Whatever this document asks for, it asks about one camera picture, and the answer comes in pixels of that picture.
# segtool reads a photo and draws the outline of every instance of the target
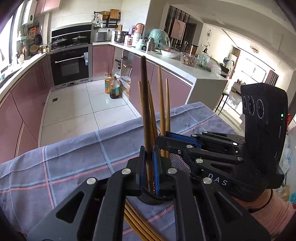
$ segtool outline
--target oven handle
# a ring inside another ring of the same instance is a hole
[[[76,58],[69,58],[69,59],[64,59],[64,60],[61,60],[61,61],[55,61],[55,63],[60,63],[60,62],[64,62],[64,61],[67,61],[67,60],[71,60],[71,59],[76,59]]]

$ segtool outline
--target white countertop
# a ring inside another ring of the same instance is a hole
[[[15,82],[27,71],[29,70],[35,63],[37,63],[40,59],[46,56],[46,53],[40,53],[34,55],[32,58],[25,60],[21,65],[20,69],[0,88],[0,101],[9,91],[9,89],[14,85]]]
[[[166,58],[166,57],[163,57],[161,54],[155,54],[151,52],[146,53],[146,51],[138,50],[138,49],[135,49],[134,47],[124,46],[124,44],[118,44],[118,43],[112,43],[112,42],[99,42],[99,43],[93,43],[93,46],[106,45],[106,44],[110,44],[115,47],[125,49],[127,51],[130,51],[140,56],[145,56],[148,60],[151,60],[167,68],[171,72],[174,72],[179,76],[182,76],[184,79],[190,81],[192,84],[195,84],[197,79],[227,80],[221,75],[208,72],[198,66],[190,67],[185,64],[182,64],[179,60]]]

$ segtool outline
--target cooking oil bottle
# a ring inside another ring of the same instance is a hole
[[[112,74],[106,74],[107,78],[105,79],[105,93],[109,94],[110,92],[110,82],[112,81]]]
[[[119,84],[117,78],[114,76],[112,78],[112,81],[110,82],[110,97],[111,97],[111,99],[119,98],[119,87],[120,87],[120,84]]]

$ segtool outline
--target built-in oven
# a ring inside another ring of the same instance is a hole
[[[50,62],[55,88],[92,81],[91,57],[91,45],[67,47],[51,52]]]

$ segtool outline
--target checkered tablecloth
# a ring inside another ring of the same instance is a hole
[[[202,131],[235,134],[200,102],[172,109],[171,131],[188,136]],[[143,122],[138,118],[29,151],[0,165],[0,206],[16,230],[27,234],[88,177],[100,180],[125,168],[141,145]],[[165,239],[176,240],[172,202],[148,206],[136,197],[129,199]],[[123,240],[141,239],[124,223]]]

